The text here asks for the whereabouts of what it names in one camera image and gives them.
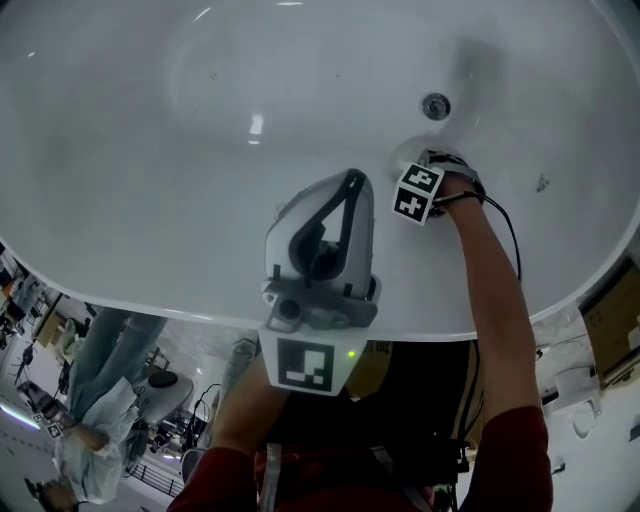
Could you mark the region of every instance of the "metal drain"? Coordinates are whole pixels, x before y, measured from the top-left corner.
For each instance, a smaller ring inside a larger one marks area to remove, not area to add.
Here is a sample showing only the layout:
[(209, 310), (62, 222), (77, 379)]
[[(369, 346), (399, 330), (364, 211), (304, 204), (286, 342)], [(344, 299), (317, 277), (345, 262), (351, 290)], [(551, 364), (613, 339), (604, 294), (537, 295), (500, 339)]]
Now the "metal drain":
[(444, 94), (431, 93), (422, 100), (422, 112), (432, 121), (442, 121), (451, 113), (451, 102)]

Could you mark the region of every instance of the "jeans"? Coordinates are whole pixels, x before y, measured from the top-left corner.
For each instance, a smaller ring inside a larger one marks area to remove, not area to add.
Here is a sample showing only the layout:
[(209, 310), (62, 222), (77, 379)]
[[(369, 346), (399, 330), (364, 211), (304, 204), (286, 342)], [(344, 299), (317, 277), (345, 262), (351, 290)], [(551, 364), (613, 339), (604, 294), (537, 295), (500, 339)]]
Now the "jeans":
[(71, 367), (67, 401), (71, 416), (81, 420), (122, 377), (132, 385), (140, 381), (147, 355), (166, 323), (158, 316), (102, 309)]

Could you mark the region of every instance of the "red shirt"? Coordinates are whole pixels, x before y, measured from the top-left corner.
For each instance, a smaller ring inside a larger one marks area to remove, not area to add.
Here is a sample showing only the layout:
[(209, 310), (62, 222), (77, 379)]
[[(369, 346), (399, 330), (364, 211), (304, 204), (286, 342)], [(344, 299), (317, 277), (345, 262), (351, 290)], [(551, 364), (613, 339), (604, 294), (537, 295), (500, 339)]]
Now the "red shirt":
[[(484, 428), (471, 488), (461, 512), (549, 512), (552, 484), (547, 429), (540, 409), (506, 412)], [(364, 447), (285, 450), (278, 483), (278, 512), (416, 512)], [(200, 460), (168, 512), (257, 509), (256, 481), (264, 456), (216, 448)]]

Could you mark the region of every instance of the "person in jeans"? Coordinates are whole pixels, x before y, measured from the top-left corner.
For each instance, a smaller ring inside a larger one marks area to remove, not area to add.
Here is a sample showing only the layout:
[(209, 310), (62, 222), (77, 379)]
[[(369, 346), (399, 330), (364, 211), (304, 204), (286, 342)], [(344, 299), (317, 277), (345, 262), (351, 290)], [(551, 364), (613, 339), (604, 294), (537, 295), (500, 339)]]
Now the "person in jeans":
[(76, 511), (81, 502), (115, 499), (125, 464), (124, 442), (138, 419), (132, 385), (141, 380), (147, 355), (166, 322), (104, 308), (91, 323), (71, 367), (67, 407), (72, 420), (56, 441), (60, 478), (44, 485), (46, 510)]
[[(441, 187), (446, 196), (473, 190), (452, 176)], [(465, 198), (446, 209), (464, 252), (484, 391), (482, 440), (460, 510), (549, 512), (548, 434), (520, 284), (480, 202)], [(221, 403), (210, 449), (169, 512), (433, 510), (433, 489), (421, 485), (419, 475), (437, 465), (434, 450), (424, 446), (450, 426), (441, 421), (447, 404), (440, 394), (447, 386), (402, 385), (437, 375), (444, 360), (426, 357), (428, 345), (394, 346), (380, 391), (356, 403), (344, 394), (274, 388), (258, 356)], [(468, 345), (449, 345), (468, 353)], [(404, 352), (403, 364), (392, 368), (396, 348)], [(404, 471), (396, 471), (397, 461)]]

